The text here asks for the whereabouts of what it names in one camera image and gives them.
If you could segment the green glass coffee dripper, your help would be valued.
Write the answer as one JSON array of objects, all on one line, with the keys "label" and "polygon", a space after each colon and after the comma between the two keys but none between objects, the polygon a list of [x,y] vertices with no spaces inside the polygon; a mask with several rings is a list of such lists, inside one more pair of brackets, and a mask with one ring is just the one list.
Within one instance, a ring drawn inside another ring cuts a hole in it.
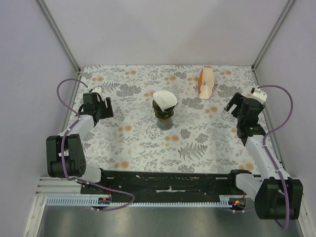
[{"label": "green glass coffee dripper", "polygon": [[153,100],[153,109],[154,109],[154,112],[155,112],[155,116],[158,118],[158,119],[162,119],[162,120],[167,120],[171,117],[173,117],[174,115],[174,108],[176,107],[175,106],[172,106],[170,108],[167,108],[165,109],[164,111],[160,108],[160,106],[156,103],[155,100]]}]

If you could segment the white paper coffee filter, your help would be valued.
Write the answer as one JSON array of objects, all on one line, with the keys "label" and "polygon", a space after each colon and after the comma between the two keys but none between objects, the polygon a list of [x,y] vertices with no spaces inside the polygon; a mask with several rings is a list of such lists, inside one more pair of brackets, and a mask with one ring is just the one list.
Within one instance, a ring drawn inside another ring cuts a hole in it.
[{"label": "white paper coffee filter", "polygon": [[177,104],[176,96],[166,90],[154,92],[153,99],[163,112]]}]

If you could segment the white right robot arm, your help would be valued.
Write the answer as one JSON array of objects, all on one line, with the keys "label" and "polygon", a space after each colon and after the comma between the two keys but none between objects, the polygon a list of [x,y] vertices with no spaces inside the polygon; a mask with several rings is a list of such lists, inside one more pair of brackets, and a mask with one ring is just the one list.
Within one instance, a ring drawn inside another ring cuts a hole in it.
[{"label": "white right robot arm", "polygon": [[258,123],[258,115],[265,106],[239,92],[234,94],[225,111],[229,111],[233,105],[236,106],[232,115],[237,118],[237,136],[252,154],[261,180],[248,171],[232,170],[232,179],[226,182],[227,191],[234,195],[244,191],[254,201],[260,219],[298,219],[303,184],[290,177],[267,147],[266,133]]}]

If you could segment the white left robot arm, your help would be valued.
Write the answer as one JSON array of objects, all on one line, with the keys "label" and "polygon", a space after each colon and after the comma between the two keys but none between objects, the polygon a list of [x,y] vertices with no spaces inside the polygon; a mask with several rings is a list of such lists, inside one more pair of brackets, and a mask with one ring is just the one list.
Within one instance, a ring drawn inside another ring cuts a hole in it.
[{"label": "white left robot arm", "polygon": [[100,120],[113,116],[110,97],[103,98],[97,92],[84,93],[75,122],[58,135],[46,139],[48,175],[89,182],[98,194],[105,193],[109,182],[101,177],[100,168],[87,164],[81,140]]}]

